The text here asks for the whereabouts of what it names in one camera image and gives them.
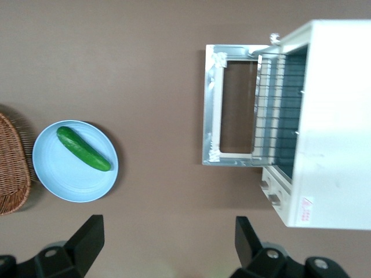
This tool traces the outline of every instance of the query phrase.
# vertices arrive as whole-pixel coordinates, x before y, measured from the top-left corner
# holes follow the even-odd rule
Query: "oven label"
[[[311,222],[313,197],[302,197],[299,206],[298,223],[309,224]]]

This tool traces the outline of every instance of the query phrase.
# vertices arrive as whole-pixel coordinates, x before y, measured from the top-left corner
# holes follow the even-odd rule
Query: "wicker basket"
[[[30,194],[31,177],[21,138],[0,112],[0,215],[18,210]]]

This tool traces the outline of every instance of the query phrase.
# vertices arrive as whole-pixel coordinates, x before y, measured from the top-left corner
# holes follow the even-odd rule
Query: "oven door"
[[[202,163],[291,176],[303,67],[266,45],[207,45],[205,62]]]

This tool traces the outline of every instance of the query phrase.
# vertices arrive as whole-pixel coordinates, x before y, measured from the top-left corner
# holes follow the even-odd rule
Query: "oven knob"
[[[268,200],[272,203],[272,206],[280,206],[281,200],[276,194],[268,195]]]
[[[260,182],[260,187],[262,190],[268,190],[269,189],[269,184],[266,181],[261,181]]]

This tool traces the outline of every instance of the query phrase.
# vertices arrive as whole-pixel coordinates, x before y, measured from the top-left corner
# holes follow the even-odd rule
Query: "wire rack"
[[[253,160],[292,176],[303,95],[306,51],[258,59]]]

